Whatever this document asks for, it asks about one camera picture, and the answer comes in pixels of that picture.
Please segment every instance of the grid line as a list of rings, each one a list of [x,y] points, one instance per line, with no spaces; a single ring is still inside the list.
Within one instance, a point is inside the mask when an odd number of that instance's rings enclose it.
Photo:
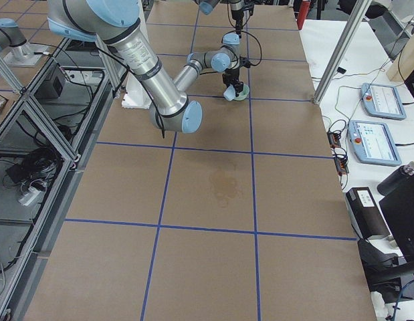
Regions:
[[[161,229],[182,229],[189,231],[205,231],[205,232],[218,232],[218,233],[232,233],[232,234],[250,234],[254,235],[266,235],[274,237],[294,237],[298,239],[328,239],[335,241],[356,241],[355,237],[345,236],[333,236],[333,235],[314,235],[314,234],[297,234],[297,233],[281,233],[281,232],[268,232],[268,231],[249,231],[244,229],[219,229],[214,227],[197,227],[197,226],[184,226],[184,225],[169,225],[169,224],[152,224],[152,223],[138,223],[127,221],[108,221],[100,219],[77,219],[73,217],[65,218],[66,222],[72,223],[89,223],[89,224],[105,224],[105,225],[125,225],[125,226],[137,226],[137,227],[150,227]]]
[[[9,2],[11,2],[11,0],[7,0],[6,3],[0,7],[0,10],[2,10]]]
[[[245,30],[248,32],[248,20],[245,23]],[[247,59],[249,60],[249,41],[248,33],[245,35],[247,41]],[[248,87],[251,87],[250,69],[248,72]],[[259,240],[257,237],[257,203],[255,197],[255,163],[254,163],[254,139],[253,139],[253,118],[251,112],[251,91],[248,92],[249,107],[249,139],[251,148],[251,184],[253,189],[253,221],[254,221],[254,255],[255,255],[255,288],[257,294],[257,321],[262,321],[262,301],[260,294],[260,264],[259,264]]]
[[[193,49],[193,43],[195,41],[196,24],[198,23],[198,18],[199,18],[199,9],[198,9],[198,13],[197,13],[197,16],[196,16],[195,28],[193,30],[193,37],[192,37],[192,44],[191,44],[191,52],[192,52],[192,49]],[[159,213],[158,227],[157,227],[157,230],[156,230],[156,235],[154,237],[152,258],[150,260],[150,267],[149,267],[149,270],[148,270],[146,290],[144,292],[144,300],[143,300],[143,303],[142,303],[142,310],[141,310],[140,321],[144,321],[144,316],[146,314],[146,307],[147,307],[147,300],[148,300],[148,291],[150,290],[150,282],[152,280],[154,259],[156,257],[156,251],[157,251],[158,242],[159,242],[159,233],[161,232],[161,223],[162,223],[162,217],[163,217],[163,212],[164,212],[164,208],[165,208],[165,201],[167,199],[167,191],[168,191],[168,185],[169,185],[169,178],[170,178],[170,175],[171,175],[171,169],[173,167],[173,158],[174,158],[174,152],[175,152],[175,144],[176,144],[176,141],[177,141],[177,135],[178,135],[177,132],[174,133],[173,147],[171,149],[171,155],[170,155],[170,158],[169,158],[168,173],[167,173],[167,179],[165,181],[164,193],[163,193],[163,197],[162,197],[161,211]]]
[[[229,26],[223,25],[185,25],[179,23],[146,23],[146,25],[165,25],[169,27],[204,27],[204,28],[221,28],[221,29],[232,29]],[[285,29],[285,28],[261,28],[261,27],[249,27],[248,29],[256,29],[256,30],[274,30],[274,31],[299,31],[297,29]]]
[[[101,145],[114,145],[114,146],[129,146],[129,147],[146,147],[146,148],[165,148],[165,149],[177,149],[177,150],[194,150],[199,152],[226,152],[231,154],[254,154],[254,155],[267,155],[267,156],[282,156],[282,157],[299,157],[299,158],[320,158],[320,159],[333,159],[332,156],[318,156],[318,155],[303,155],[303,154],[285,154],[279,152],[256,152],[256,151],[244,151],[244,150],[226,150],[226,149],[207,149],[207,148],[195,148],[195,147],[181,147],[181,146],[161,146],[161,145],[149,145],[149,144],[131,144],[127,142],[104,142],[100,141],[97,144]]]

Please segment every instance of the metal shelf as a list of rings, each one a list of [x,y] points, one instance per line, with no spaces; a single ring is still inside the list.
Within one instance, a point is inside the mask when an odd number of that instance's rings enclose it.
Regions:
[[[88,51],[71,51],[69,59],[63,52],[68,43],[61,42],[54,57],[44,61],[26,85],[27,92],[20,95],[0,124],[0,262],[5,266],[16,258],[5,271],[5,283],[0,280],[0,319],[7,309],[11,309],[15,320],[23,316],[45,265],[45,260],[35,253],[51,251],[82,176],[79,169],[86,166],[113,99],[115,88],[102,60]],[[35,92],[57,63],[65,68],[72,82],[90,86],[93,96],[85,86],[67,81],[59,98],[37,100]],[[0,64],[0,71],[3,68],[7,67]],[[118,72],[122,77],[124,69]],[[6,79],[14,80],[9,68],[5,74]],[[60,124],[72,129],[70,139],[60,131]],[[13,165],[9,162],[21,164],[28,153],[43,144],[59,154],[62,164],[47,191],[29,206],[23,206],[18,199],[29,182],[14,185],[5,171]]]

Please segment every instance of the black cable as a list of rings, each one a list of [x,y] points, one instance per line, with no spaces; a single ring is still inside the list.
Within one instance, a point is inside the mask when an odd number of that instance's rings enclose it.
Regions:
[[[58,47],[58,46],[56,46],[56,45],[51,45],[51,44],[48,44],[48,43],[40,43],[40,42],[32,42],[32,44],[33,45],[48,45],[48,46],[50,46],[50,47],[54,47],[54,48],[56,48],[56,49],[59,49],[61,52],[63,52],[67,57],[68,57],[68,59],[70,59],[70,61],[77,67],[77,68],[79,68],[79,66],[77,65],[77,63],[73,60],[73,58],[71,57],[71,55],[69,55],[63,48],[61,48],[61,47]],[[85,81],[85,77],[84,77],[84,75],[83,75],[83,73],[82,73],[82,71],[80,71],[80,73],[81,73],[81,75],[82,75],[82,79],[83,79],[83,81],[84,81],[84,84],[85,84],[85,86],[86,87],[88,87],[88,85],[86,84],[86,81]]]
[[[218,72],[201,72],[199,75],[207,75],[207,74],[218,74]]]
[[[100,48],[98,48],[97,47],[97,49],[99,50],[99,51],[101,51],[103,54],[105,54],[106,56],[108,56],[108,57],[110,57],[110,58],[112,58],[115,62],[117,62],[118,64],[120,64],[123,68],[125,68],[126,69],[126,71],[127,72],[129,72],[130,74],[132,74],[135,78],[137,78],[137,75],[131,70],[131,68],[128,66],[128,65],[126,65],[126,64],[124,64],[123,62],[121,62],[121,61],[119,61],[117,58],[115,58],[113,55],[111,55],[110,53],[108,53],[107,51],[104,51],[104,50],[102,50],[102,49],[100,49]],[[158,106],[156,105],[156,102],[154,101],[154,99],[153,99],[153,97],[152,97],[152,95],[151,95],[151,93],[147,90],[147,88],[145,87],[145,85],[142,83],[142,82],[140,82],[140,84],[141,84],[141,86],[143,87],[143,89],[146,91],[146,93],[147,93],[147,95],[148,95],[148,97],[150,98],[150,100],[152,101],[152,104],[153,104],[153,106],[154,106],[154,109],[156,110],[156,113],[158,114],[158,118],[159,118],[159,121],[160,121],[160,124],[159,124],[159,129],[161,130],[161,132],[162,132],[162,138],[165,138],[165,125],[164,125],[164,121],[163,121],[163,119],[162,119],[162,115],[161,115],[161,113],[159,112],[159,108],[158,108]]]
[[[9,99],[7,99],[6,97],[4,97],[3,95],[0,95],[0,97],[2,97],[4,100],[6,100],[6,102],[9,101]]]
[[[395,146],[411,146],[414,145],[414,142],[410,142],[408,144],[396,144]]]
[[[262,45],[261,45],[261,43],[260,43],[259,39],[258,39],[256,36],[252,35],[250,32],[248,32],[248,31],[244,31],[244,30],[241,30],[241,32],[242,32],[242,33],[245,33],[245,34],[247,34],[247,35],[249,35],[250,37],[252,37],[254,40],[256,40],[257,44],[259,45],[259,50],[260,50],[260,59],[259,59],[259,62],[258,62],[258,63],[256,63],[256,64],[251,64],[253,67],[256,67],[256,66],[260,65],[260,63],[261,63],[261,62],[262,62],[262,60],[263,60],[263,50],[262,50]]]
[[[24,134],[26,134],[28,137],[31,137],[34,141],[34,144],[36,144],[38,147],[43,147],[46,146],[44,143],[42,143],[38,138],[37,138],[37,133],[38,131],[35,133],[35,135],[30,134],[28,131],[26,131],[24,129],[24,127],[22,127],[21,123],[18,122],[18,120],[15,121],[16,125],[18,125],[18,127],[23,131]]]

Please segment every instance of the blue tape line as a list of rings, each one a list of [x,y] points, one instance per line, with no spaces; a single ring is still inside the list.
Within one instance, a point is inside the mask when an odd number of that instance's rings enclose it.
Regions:
[[[15,20],[15,22],[18,22],[18,20],[20,20],[26,13],[27,13],[27,11],[29,11],[35,4],[36,4],[36,2],[37,1],[33,1],[33,3],[27,8],[27,10],[25,10],[23,13],[22,13],[22,15],[21,15],[21,17],[19,17],[18,19],[16,19]]]
[[[287,98],[258,98],[253,97],[251,100],[270,100],[272,102],[311,102],[310,99],[287,99]]]
[[[137,223],[126,221],[108,221],[101,219],[76,219],[65,218],[66,222],[74,223],[91,223],[91,224],[105,224],[105,225],[123,225],[123,226],[138,226],[138,227],[152,227],[161,229],[184,229],[190,231],[205,231],[205,232],[218,232],[218,233],[233,233],[233,234],[251,234],[251,235],[267,235],[277,237],[295,237],[299,239],[331,239],[338,241],[356,241],[355,237],[341,237],[341,236],[329,236],[329,235],[309,235],[309,234],[295,234],[295,233],[279,233],[279,232],[265,232],[265,231],[246,231],[243,229],[219,229],[210,227],[195,227],[195,226],[180,226],[180,225],[158,225],[152,223]]]
[[[178,24],[178,23],[146,23],[147,25],[165,25],[169,27],[194,27],[194,25],[184,25],[184,24]],[[233,29],[229,26],[224,25],[197,25],[198,27],[204,27],[204,28],[221,28],[221,29]],[[297,29],[282,29],[282,28],[262,28],[262,27],[249,27],[250,29],[257,29],[257,30],[274,30],[274,31],[299,31]]]
[[[135,222],[124,222],[124,221],[103,221],[97,219],[64,219],[66,222],[77,222],[77,223],[94,223],[94,224],[110,224],[110,225],[129,225],[129,226],[141,226],[141,227],[158,227],[157,224],[148,223],[135,223]]]
[[[161,225],[164,229],[185,229],[189,231],[205,231],[205,232],[222,232],[222,233],[236,233],[236,234],[254,234],[253,231],[244,231],[241,229],[216,229],[209,227],[193,227],[193,226],[179,226],[179,225]]]
[[[1,7],[0,7],[0,13],[2,13],[1,12],[1,10],[9,3],[9,2],[11,2],[11,0],[7,0],[6,1],[6,3],[4,4],[4,5],[2,5]]]
[[[144,315],[146,313],[147,300],[148,300],[148,291],[150,290],[150,282],[152,280],[154,259],[156,257],[156,250],[157,250],[157,247],[158,247],[159,232],[161,231],[161,222],[162,222],[162,216],[163,216],[164,208],[165,208],[165,200],[167,198],[169,177],[171,175],[171,168],[173,166],[174,147],[175,147],[176,140],[177,140],[177,133],[174,133],[173,148],[171,149],[171,155],[169,157],[167,179],[165,180],[164,193],[163,193],[162,203],[161,203],[161,211],[159,212],[158,227],[157,227],[157,230],[156,230],[156,235],[154,237],[153,252],[152,252],[152,258],[150,260],[150,267],[148,269],[147,284],[146,284],[146,290],[144,291],[144,300],[143,300],[143,303],[142,303],[140,321],[144,320]]]
[[[247,40],[247,58],[249,60],[249,41]],[[251,88],[251,77],[249,69],[248,72],[248,87]],[[253,221],[254,221],[254,253],[255,253],[255,288],[257,294],[257,321],[262,321],[262,301],[260,294],[260,267],[259,267],[259,240],[257,237],[257,199],[255,195],[255,163],[254,163],[254,139],[253,139],[253,117],[251,108],[251,91],[248,94],[249,107],[249,139],[251,144],[251,183],[253,189]]]
[[[297,237],[301,239],[333,239],[337,241],[356,241],[355,237],[343,236],[327,236],[327,235],[306,235],[306,234],[292,234],[292,233],[274,233],[274,232],[258,232],[258,235],[282,236],[282,237]]]
[[[33,35],[30,37],[30,39],[29,39],[29,41],[31,41],[34,37],[35,37],[35,35],[37,35],[37,33],[40,31],[40,30],[45,30],[44,28],[42,28],[44,25],[45,25],[45,23],[47,23],[47,21],[45,21],[45,22],[43,22],[42,23],[42,25],[40,26],[40,28],[35,32],[35,33],[33,33]]]
[[[302,158],[321,158],[333,159],[333,156],[317,156],[317,155],[298,155],[298,154],[282,154],[275,152],[254,152],[255,155],[285,156],[285,157],[302,157]]]
[[[251,152],[243,150],[227,150],[227,149],[206,149],[206,148],[194,148],[194,147],[176,147],[179,150],[195,150],[200,152],[227,152],[233,154],[251,154]]]
[[[302,158],[321,158],[321,159],[333,159],[332,156],[318,156],[318,155],[301,155],[301,154],[284,154],[279,152],[252,152],[244,150],[227,150],[227,149],[207,149],[207,148],[195,148],[195,147],[179,147],[179,146],[159,146],[159,145],[147,145],[147,144],[130,144],[125,142],[97,142],[101,145],[113,145],[113,146],[129,146],[129,147],[146,147],[146,148],[164,148],[164,149],[177,149],[177,150],[194,150],[200,152],[226,152],[231,154],[254,154],[254,155],[268,155],[268,156],[284,156],[284,157],[302,157]]]
[[[172,149],[172,146],[130,144],[130,143],[125,143],[125,142],[97,142],[97,144],[101,144],[101,145],[116,145],[116,146],[131,146],[131,147],[147,147],[147,148],[165,148],[165,149]]]

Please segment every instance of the silver arm segment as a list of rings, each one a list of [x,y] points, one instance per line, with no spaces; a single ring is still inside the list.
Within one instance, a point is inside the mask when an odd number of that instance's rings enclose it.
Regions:
[[[49,0],[49,28],[62,36],[115,47],[133,74],[150,92],[153,124],[163,130],[194,132],[201,105],[177,89],[140,31],[138,0]]]

